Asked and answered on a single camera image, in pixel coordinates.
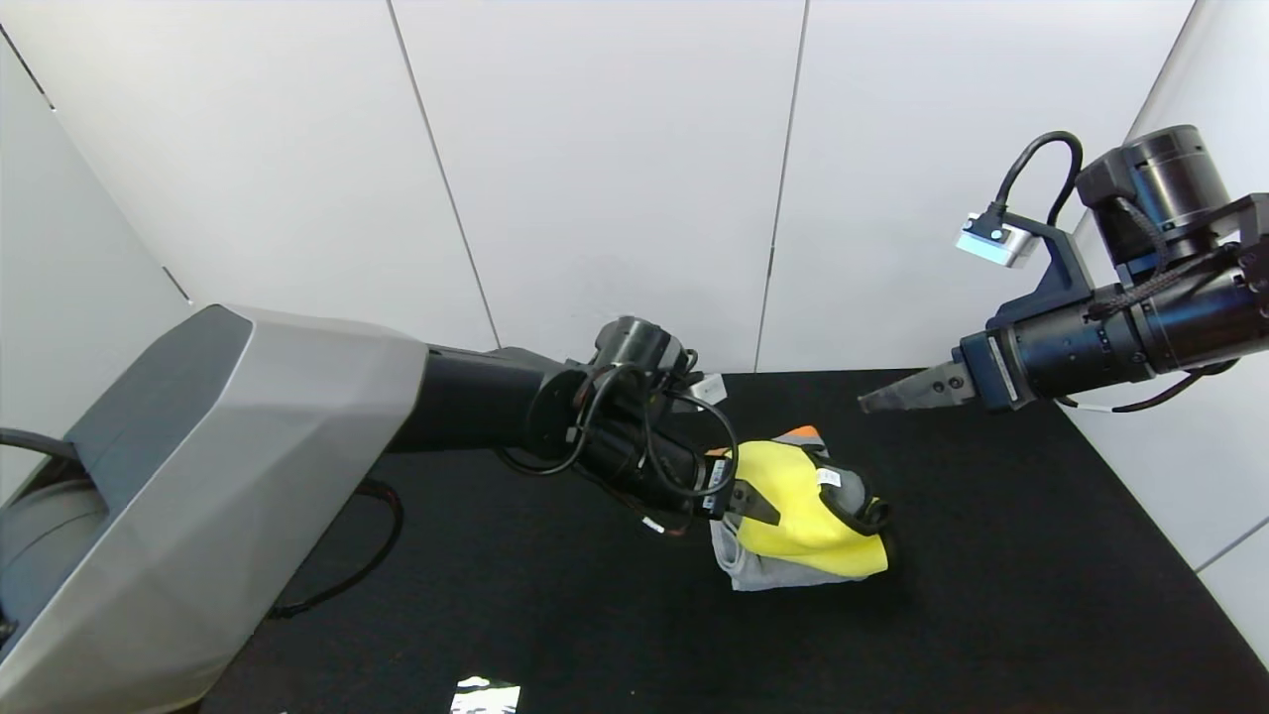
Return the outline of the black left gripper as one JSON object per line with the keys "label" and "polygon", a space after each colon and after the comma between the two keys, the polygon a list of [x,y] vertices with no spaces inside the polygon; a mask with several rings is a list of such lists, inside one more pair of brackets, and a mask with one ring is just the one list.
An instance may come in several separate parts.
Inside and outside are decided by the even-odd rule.
{"label": "black left gripper", "polygon": [[640,424],[615,426],[621,467],[615,484],[640,506],[655,512],[736,524],[749,519],[780,525],[780,512],[747,479],[728,484],[727,457],[708,453],[703,443],[676,425],[659,425],[646,438]]}

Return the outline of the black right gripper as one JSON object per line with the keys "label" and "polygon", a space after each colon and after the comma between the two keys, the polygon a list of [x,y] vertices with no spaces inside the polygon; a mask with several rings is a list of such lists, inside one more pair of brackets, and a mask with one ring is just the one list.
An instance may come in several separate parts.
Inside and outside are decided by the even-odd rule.
{"label": "black right gripper", "polygon": [[959,407],[1016,411],[1123,383],[1150,379],[1150,361],[1129,313],[1089,320],[1088,303],[1001,323],[961,340],[958,358],[860,394],[865,413]]}

